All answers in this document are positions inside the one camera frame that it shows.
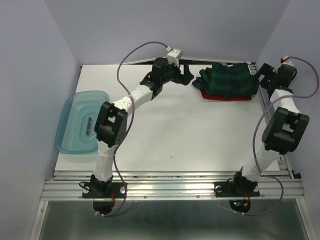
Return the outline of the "green plaid skirt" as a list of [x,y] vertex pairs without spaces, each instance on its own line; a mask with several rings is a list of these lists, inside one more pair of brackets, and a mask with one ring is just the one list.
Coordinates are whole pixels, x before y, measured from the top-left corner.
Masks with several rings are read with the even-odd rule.
[[192,85],[210,95],[245,97],[257,94],[259,81],[250,73],[249,66],[245,62],[232,65],[214,62],[211,67],[199,71],[199,76]]

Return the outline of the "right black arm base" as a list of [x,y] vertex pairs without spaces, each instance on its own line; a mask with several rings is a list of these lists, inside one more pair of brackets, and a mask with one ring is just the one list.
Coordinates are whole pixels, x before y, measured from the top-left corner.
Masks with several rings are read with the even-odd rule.
[[213,184],[213,193],[217,198],[239,198],[230,200],[229,205],[232,210],[242,214],[249,212],[251,198],[260,196],[258,183],[244,177],[242,170],[236,171],[228,180],[215,181]]

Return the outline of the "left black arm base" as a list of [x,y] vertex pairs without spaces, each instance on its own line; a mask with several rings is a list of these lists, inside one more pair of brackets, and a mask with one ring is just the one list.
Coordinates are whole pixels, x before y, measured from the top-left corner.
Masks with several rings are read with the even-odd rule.
[[127,184],[111,182],[103,190],[95,187],[91,182],[81,181],[81,197],[85,200],[93,200],[92,208],[96,216],[102,218],[115,217],[120,214],[127,198]]

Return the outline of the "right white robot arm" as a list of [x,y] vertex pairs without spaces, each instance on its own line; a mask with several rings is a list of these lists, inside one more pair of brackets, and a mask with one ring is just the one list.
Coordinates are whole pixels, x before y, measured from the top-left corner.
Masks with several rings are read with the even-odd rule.
[[297,69],[288,58],[279,67],[263,64],[255,77],[263,77],[260,86],[266,90],[274,114],[262,134],[262,146],[253,155],[253,160],[236,172],[230,182],[231,192],[235,195],[254,192],[258,181],[267,168],[281,155],[293,152],[310,121],[302,114],[293,101],[290,83]]

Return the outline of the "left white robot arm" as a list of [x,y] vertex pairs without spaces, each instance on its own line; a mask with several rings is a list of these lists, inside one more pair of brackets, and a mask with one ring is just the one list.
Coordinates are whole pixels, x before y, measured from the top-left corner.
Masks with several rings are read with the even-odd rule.
[[100,197],[111,193],[116,152],[132,126],[128,123],[128,117],[134,118],[137,108],[157,97],[163,90],[163,85],[173,82],[187,86],[193,78],[187,64],[181,70],[167,58],[158,57],[153,62],[151,71],[128,96],[113,103],[106,101],[101,105],[94,127],[99,157],[90,177],[89,190],[95,191]]

